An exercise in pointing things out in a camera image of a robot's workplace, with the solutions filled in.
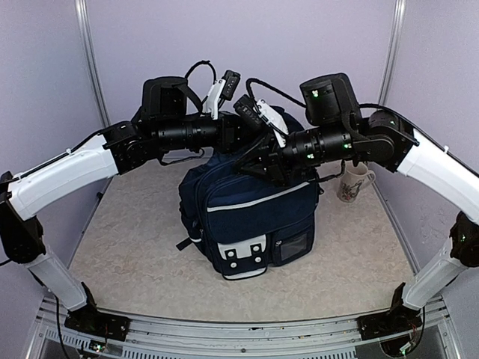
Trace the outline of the navy blue student backpack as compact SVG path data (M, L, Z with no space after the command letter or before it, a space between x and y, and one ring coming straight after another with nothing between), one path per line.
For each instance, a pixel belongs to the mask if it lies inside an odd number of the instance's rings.
M177 249L195 245L226 280L256 277L309 253L323 192L314 168L287 186L238 174L234 162L247 150L215 151L189 169L178 187L188 236Z

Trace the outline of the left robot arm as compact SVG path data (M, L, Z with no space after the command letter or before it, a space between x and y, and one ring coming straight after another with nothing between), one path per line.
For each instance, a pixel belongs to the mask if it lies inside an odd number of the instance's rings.
M144 83L141 106L130 121L101 129L37 167L1 176L1 243L7 257L24 265L67 308L67 325L91 333L111 316L97 309L89 288L77 281L43 243L38 212L93 182L125 174L172 150L230 152L245 143L246 128L220 112L240 75L227 71L204 99L188 79L162 76Z

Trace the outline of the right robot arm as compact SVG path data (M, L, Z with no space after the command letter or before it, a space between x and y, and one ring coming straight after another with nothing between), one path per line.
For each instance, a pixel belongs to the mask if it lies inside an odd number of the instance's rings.
M362 117L363 105L344 73L306 81L300 91L311 126L300 132L286 133L282 116L251 91L235 103L247 124L273 131L236 162L238 172L286 185L298 172L327 162L374 162L425 184L459 208L443 249L396 288L390 309L359 319L363 328L398 332L460 273L478 266L478 174L390 108L375 104L372 114Z

